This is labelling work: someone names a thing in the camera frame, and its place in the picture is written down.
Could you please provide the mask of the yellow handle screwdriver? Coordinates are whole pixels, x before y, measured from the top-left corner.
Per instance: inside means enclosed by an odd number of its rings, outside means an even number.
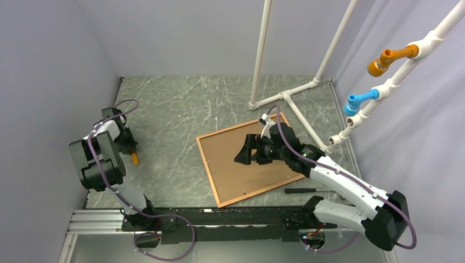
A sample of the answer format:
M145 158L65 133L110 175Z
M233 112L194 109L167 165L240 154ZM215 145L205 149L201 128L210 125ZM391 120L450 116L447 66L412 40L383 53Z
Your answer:
M132 162L133 162L134 165L139 164L139 158L138 158L138 155L137 155L136 152L131 153L131 158L132 158Z

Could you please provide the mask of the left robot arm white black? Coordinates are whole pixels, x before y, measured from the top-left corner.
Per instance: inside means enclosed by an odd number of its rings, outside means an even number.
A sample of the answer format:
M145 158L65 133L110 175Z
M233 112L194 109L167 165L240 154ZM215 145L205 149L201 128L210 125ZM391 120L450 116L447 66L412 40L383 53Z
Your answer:
M101 111L103 119L94 124L91 133L69 144L79 180L87 190L110 192L119 201L124 218L136 228L155 230L160 221L146 195L126 180L122 155L138 163L137 142L126 116L115 107Z

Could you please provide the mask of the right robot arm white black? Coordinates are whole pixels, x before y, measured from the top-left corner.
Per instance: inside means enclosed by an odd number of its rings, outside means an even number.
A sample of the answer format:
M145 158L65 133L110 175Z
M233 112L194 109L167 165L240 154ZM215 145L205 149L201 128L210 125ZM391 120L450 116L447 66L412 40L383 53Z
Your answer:
M318 147L300 142L285 123L264 128L261 134L247 134L234 161L244 165L283 161L292 171L325 184L351 203L343 205L312 197L302 208L302 220L308 227L329 223L349 228L385 251L402 246L400 237L412 227L403 193L388 193L364 182Z

